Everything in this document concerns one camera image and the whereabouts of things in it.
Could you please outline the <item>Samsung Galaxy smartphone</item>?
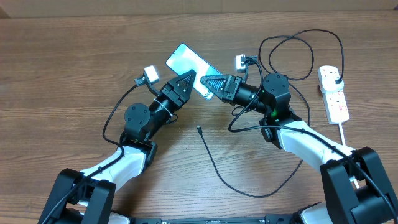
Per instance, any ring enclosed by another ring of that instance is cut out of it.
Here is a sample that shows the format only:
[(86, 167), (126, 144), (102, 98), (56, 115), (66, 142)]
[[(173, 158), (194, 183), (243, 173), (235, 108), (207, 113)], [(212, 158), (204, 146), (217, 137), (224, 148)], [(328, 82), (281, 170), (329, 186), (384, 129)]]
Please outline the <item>Samsung Galaxy smartphone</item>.
[(190, 70), (195, 71), (196, 78), (193, 83), (194, 89), (206, 100), (210, 100), (214, 97), (214, 94), (200, 82), (200, 79), (203, 76), (216, 76), (222, 75), (222, 73), (199, 56), (188, 45), (181, 43), (174, 52), (171, 53), (165, 64), (177, 75), (183, 75)]

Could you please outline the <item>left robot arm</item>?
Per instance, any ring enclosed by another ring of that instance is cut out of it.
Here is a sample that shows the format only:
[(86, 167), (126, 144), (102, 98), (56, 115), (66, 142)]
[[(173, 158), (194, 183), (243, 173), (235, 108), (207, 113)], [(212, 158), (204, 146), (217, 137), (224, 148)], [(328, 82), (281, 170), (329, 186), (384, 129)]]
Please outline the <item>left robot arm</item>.
[(157, 145), (151, 139), (162, 126), (176, 121), (175, 112), (189, 100), (195, 78), (195, 71), (189, 70), (156, 90), (158, 74), (153, 66), (145, 68), (135, 87), (146, 85), (155, 95), (153, 103), (127, 108), (124, 131), (112, 142), (113, 155), (91, 168), (59, 173), (39, 223), (134, 223), (133, 217), (112, 210), (114, 195), (152, 164)]

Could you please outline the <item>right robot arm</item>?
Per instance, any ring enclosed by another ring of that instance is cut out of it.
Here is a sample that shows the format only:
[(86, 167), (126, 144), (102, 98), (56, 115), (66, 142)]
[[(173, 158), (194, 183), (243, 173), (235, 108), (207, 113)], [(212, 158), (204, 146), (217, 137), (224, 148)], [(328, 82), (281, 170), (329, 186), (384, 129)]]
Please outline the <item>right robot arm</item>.
[(292, 215), (291, 223), (385, 223), (397, 221), (397, 197), (377, 152), (355, 150), (314, 131), (290, 108), (288, 79), (266, 75), (259, 88), (232, 75), (200, 79), (221, 101), (264, 115), (264, 139), (295, 154), (321, 174), (325, 202)]

